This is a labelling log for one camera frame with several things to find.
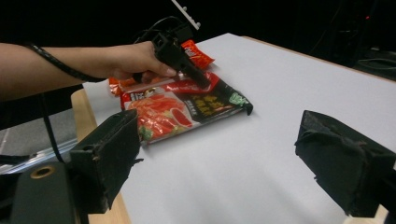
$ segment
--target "table top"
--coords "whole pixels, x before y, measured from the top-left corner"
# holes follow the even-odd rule
[[[344,211],[295,154],[303,112],[395,151],[396,82],[232,34],[197,46],[253,112],[142,148],[121,189],[132,222],[343,223]],[[98,124],[120,112],[107,82],[84,89]]]

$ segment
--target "gray floor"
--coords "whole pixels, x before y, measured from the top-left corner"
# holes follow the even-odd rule
[[[58,145],[77,138],[73,109],[51,115],[49,120]],[[52,148],[43,119],[1,130],[0,140],[1,155],[31,155]]]

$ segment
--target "white table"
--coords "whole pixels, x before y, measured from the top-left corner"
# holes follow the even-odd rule
[[[121,189],[134,224],[334,224],[344,211],[295,155],[304,110],[396,149],[396,82],[232,34],[197,44],[210,70],[254,105],[142,148]],[[120,112],[107,83],[84,84],[97,123]]]

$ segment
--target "person's arm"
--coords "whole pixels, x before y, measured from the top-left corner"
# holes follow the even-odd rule
[[[143,81],[176,71],[155,58],[151,42],[106,48],[43,48],[69,67],[91,77],[126,79],[144,73]],[[0,43],[0,101],[83,83],[23,46]]]

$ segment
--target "forearm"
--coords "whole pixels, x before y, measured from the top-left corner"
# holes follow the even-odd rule
[[[103,64],[103,49],[45,48],[68,66],[93,77],[109,77]],[[0,101],[12,100],[81,84],[32,50],[23,46],[0,44]]]

